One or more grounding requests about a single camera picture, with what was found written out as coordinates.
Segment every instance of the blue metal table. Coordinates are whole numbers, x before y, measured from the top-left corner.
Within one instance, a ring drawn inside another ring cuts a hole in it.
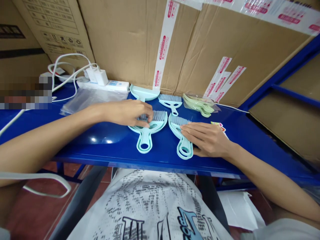
[[[72,95],[74,87],[66,87],[55,93],[58,99]],[[62,118],[60,109],[65,102],[52,104],[50,110],[31,110],[25,112],[1,136],[0,144],[36,127]],[[170,109],[161,105],[157,99],[149,101],[154,110]],[[238,143],[253,155],[269,163],[297,183],[320,184],[315,174],[301,162],[287,154],[245,113],[221,107],[222,111],[204,118],[200,112],[184,108],[179,109],[179,116],[194,122],[221,122],[226,128],[226,134],[233,142]],[[10,121],[18,111],[1,110],[0,128]],[[82,135],[64,147],[55,157],[55,161],[101,165],[110,167],[126,167],[158,171],[180,172],[187,174],[211,175],[224,178],[245,179],[245,175],[235,166],[222,158],[200,158],[194,156],[182,160],[176,153],[179,139],[174,136],[168,125],[163,130],[152,135],[153,148],[147,154],[141,154],[136,149],[138,134],[127,126],[113,123],[99,123],[88,129]]]

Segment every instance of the person's right hand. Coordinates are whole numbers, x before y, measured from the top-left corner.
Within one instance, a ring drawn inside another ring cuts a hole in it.
[[[148,122],[153,119],[153,110],[150,104],[140,100],[124,100],[118,102],[97,103],[91,106],[99,113],[100,122],[112,122],[126,126],[150,127],[145,121],[137,120],[142,114],[148,116]]]
[[[190,122],[181,126],[181,133],[198,146],[193,154],[199,157],[228,158],[235,147],[218,125]]]

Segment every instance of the gray bristles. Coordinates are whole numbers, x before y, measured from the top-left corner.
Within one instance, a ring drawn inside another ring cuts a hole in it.
[[[147,121],[148,120],[148,117],[145,115],[145,114],[142,114],[140,117],[137,118],[138,120],[141,120],[141,121]]]
[[[184,125],[184,124],[188,124],[188,122],[191,122],[191,121],[189,121],[187,119],[184,119],[184,118],[181,118],[181,117],[171,116],[171,122],[181,126],[181,125]]]
[[[172,96],[172,95],[167,95],[167,94],[160,94],[158,96],[159,100],[164,100],[164,101],[172,101],[172,102],[182,102],[182,98],[179,96]]]
[[[153,111],[153,121],[164,121],[166,117],[166,111]],[[147,121],[148,117],[145,114],[142,114],[138,117],[138,120]]]
[[[153,121],[164,121],[166,111],[153,111]]]

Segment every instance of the clear plastic bag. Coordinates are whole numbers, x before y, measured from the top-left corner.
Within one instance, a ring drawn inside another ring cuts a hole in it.
[[[126,100],[128,94],[128,91],[79,88],[76,96],[62,106],[60,114],[68,116],[95,103]]]
[[[192,93],[184,93],[182,97],[185,108],[201,112],[201,115],[204,117],[210,117],[211,113],[221,111],[211,99],[203,98],[202,96],[200,97]]]

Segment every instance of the power strip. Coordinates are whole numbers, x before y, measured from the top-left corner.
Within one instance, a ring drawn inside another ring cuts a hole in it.
[[[128,82],[120,82],[109,80],[107,85],[100,86],[97,83],[91,82],[86,77],[79,77],[77,80],[79,88],[91,88],[91,89],[101,89],[101,90],[114,90],[114,91],[129,91],[130,84]]]

